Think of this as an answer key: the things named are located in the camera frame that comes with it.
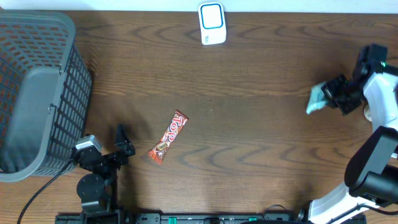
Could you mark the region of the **red Top chocolate bar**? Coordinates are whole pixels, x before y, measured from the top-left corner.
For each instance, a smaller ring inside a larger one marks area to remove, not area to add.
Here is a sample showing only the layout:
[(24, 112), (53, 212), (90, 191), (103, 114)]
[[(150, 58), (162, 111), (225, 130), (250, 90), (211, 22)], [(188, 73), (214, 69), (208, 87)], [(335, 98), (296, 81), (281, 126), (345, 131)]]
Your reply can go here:
[(159, 142), (148, 152), (148, 156), (155, 160), (156, 163), (162, 164), (171, 144), (175, 141), (188, 120), (189, 119), (187, 116), (185, 116), (179, 110), (176, 110), (170, 124), (167, 126), (165, 133)]

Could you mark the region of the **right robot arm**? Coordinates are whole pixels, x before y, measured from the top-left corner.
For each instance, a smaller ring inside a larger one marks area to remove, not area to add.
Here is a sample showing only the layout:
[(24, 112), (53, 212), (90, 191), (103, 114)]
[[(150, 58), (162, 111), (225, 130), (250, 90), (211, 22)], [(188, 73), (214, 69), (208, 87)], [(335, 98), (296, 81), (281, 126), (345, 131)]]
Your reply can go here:
[(365, 223), (366, 210), (396, 216), (385, 210), (397, 203), (397, 67), (388, 65), (387, 47), (362, 48), (352, 79), (340, 75), (312, 87), (306, 112), (326, 106), (343, 115), (363, 102), (369, 107), (373, 133), (348, 162), (343, 183), (301, 209), (302, 223)]

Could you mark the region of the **teal wet wipes pack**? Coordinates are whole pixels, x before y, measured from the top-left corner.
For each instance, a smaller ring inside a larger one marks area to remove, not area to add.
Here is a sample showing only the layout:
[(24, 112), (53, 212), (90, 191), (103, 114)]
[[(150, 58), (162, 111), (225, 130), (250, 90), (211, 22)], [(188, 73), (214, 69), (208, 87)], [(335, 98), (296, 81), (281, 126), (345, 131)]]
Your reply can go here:
[(326, 82), (322, 82), (312, 86), (306, 109), (307, 114), (311, 114), (316, 110), (321, 110), (328, 105), (328, 100), (325, 98), (325, 94), (322, 91), (322, 88), (325, 86), (325, 84)]

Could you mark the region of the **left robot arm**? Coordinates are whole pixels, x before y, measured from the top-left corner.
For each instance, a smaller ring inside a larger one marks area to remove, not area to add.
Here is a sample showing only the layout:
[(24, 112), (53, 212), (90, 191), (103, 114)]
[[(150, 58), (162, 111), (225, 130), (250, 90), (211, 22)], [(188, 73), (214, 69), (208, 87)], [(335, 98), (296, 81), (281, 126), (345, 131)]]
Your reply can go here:
[(116, 129), (114, 145), (117, 151), (102, 154), (101, 144), (94, 135), (77, 141), (71, 158), (79, 168), (90, 171), (77, 184), (81, 199), (83, 223), (131, 223), (131, 214), (118, 205), (118, 171), (129, 163), (135, 148), (127, 137), (123, 125)]

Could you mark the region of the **green lid jar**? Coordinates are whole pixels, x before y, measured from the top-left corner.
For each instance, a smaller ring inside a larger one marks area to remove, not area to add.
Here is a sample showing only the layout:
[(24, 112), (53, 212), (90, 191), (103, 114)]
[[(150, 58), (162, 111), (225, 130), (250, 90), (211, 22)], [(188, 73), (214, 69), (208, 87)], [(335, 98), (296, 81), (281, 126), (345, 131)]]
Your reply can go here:
[(364, 113), (364, 117), (368, 120), (368, 121), (372, 121), (372, 117), (371, 117), (371, 110), (370, 110), (370, 107), (369, 107), (369, 105), (366, 105), (364, 108), (363, 108), (363, 113)]

